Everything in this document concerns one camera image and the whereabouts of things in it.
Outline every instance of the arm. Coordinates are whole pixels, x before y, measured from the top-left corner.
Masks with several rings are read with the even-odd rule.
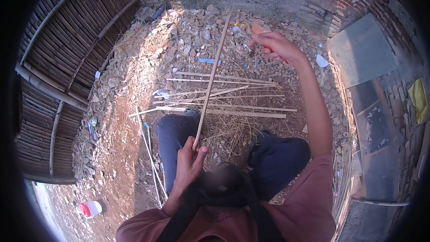
[[[183,148],[178,151],[178,166],[173,189],[161,211],[169,217],[173,216],[180,205],[188,186],[193,183],[203,170],[203,161],[209,151],[207,146],[200,147],[197,144],[196,153],[192,152],[194,137],[188,137]]]
[[[262,48],[262,53],[267,54],[274,60],[281,60],[281,57],[286,58],[288,64],[293,66],[298,74],[303,91],[312,159],[331,154],[333,130],[330,116],[308,58],[296,45],[278,32],[252,35],[249,46],[257,42],[273,49],[273,52],[271,52],[268,48]]]

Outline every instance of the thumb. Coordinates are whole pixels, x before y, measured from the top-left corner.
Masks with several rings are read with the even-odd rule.
[[[255,41],[257,43],[267,45],[267,46],[273,45],[273,39],[268,38],[263,34],[259,34],[259,35],[252,34],[251,37],[252,37],[251,41]]]
[[[199,149],[196,160],[193,163],[193,169],[201,169],[203,167],[203,161],[205,160],[208,151],[209,148],[207,146],[203,146]]]

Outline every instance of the hand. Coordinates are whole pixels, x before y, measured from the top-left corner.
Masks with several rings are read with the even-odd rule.
[[[267,54],[273,60],[281,60],[281,57],[287,59],[287,63],[294,68],[299,67],[300,64],[305,62],[309,63],[306,55],[291,41],[287,40],[279,32],[267,32],[258,35],[252,34],[252,39],[248,46],[253,46],[255,43],[260,43],[269,46],[273,52],[268,48],[262,48],[261,52]]]
[[[184,147],[178,151],[178,165],[172,192],[183,193],[203,170],[203,161],[209,148],[207,146],[200,147],[199,142],[196,151],[193,153],[192,146],[194,140],[194,137],[188,137]]]

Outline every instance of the yellow paper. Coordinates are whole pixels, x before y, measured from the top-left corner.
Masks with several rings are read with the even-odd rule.
[[[417,124],[421,124],[427,112],[427,98],[421,78],[417,79],[412,87],[409,88],[408,94],[415,107]]]

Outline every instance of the black bag strap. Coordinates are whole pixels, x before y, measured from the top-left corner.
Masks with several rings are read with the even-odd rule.
[[[249,206],[257,225],[259,242],[285,242],[285,239],[273,222],[269,212],[258,201],[249,178],[235,165],[231,166],[235,168],[238,172],[237,174],[243,178],[243,183],[239,187],[238,192],[226,198],[210,199],[202,190],[200,182],[198,180],[195,181],[188,188],[184,203],[178,208],[178,211],[164,227],[157,242],[177,241],[190,225],[201,205],[237,207],[238,204],[241,204],[241,206]]]

